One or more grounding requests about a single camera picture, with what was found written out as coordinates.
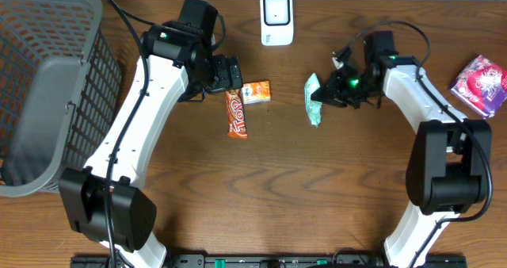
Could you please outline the small orange snack packet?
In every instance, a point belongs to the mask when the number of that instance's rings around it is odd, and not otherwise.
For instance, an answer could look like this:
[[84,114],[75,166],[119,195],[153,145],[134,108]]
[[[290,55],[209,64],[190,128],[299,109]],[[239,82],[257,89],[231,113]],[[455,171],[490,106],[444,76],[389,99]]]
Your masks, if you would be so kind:
[[269,81],[245,83],[242,87],[242,101],[244,104],[271,101]]

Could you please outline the orange Top chocolate bar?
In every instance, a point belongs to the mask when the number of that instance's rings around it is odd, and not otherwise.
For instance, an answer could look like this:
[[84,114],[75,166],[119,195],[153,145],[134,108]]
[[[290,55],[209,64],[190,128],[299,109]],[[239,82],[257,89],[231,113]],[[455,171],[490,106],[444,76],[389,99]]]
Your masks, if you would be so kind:
[[228,90],[226,92],[226,102],[229,126],[227,135],[232,138],[246,139],[246,121],[240,90]]

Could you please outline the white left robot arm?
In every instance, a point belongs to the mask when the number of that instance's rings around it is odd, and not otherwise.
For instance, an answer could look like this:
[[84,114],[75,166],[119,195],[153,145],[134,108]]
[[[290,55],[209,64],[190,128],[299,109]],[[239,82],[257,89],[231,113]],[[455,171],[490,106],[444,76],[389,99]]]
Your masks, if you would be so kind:
[[162,267],[167,249],[153,233],[157,208],[143,193],[147,165],[172,108],[242,87],[238,58],[215,55],[214,27],[168,21],[138,41],[141,56],[106,137],[81,169],[59,180],[71,229],[110,250],[73,267]]

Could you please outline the teal snack packet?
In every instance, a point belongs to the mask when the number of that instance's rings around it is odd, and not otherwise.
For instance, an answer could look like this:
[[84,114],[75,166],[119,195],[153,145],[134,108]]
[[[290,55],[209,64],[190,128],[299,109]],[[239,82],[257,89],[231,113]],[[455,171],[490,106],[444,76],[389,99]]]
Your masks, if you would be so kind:
[[322,121],[321,108],[322,103],[320,101],[313,101],[311,95],[320,88],[320,82],[318,76],[313,73],[306,81],[304,86],[304,97],[305,97],[305,109],[310,120],[310,123],[316,128]]

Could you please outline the purple red snack packet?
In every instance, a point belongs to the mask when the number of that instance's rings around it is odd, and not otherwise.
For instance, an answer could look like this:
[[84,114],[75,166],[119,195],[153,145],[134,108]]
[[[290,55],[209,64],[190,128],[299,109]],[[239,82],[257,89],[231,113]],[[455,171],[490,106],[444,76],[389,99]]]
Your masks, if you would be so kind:
[[479,55],[462,69],[450,91],[482,118],[491,118],[506,100],[506,70]]

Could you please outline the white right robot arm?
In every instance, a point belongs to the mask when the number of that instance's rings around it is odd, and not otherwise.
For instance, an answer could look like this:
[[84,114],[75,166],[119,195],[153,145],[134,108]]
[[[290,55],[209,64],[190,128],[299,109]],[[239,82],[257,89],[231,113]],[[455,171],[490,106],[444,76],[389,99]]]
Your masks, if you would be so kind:
[[410,123],[415,140],[406,169],[409,203],[383,241],[379,264],[422,267],[449,224],[475,221],[490,207],[491,128],[454,109],[427,79],[421,61],[399,54],[392,32],[369,33],[363,46],[364,71],[357,70],[347,44],[333,54],[335,69],[311,99],[358,109],[371,98],[388,98]]

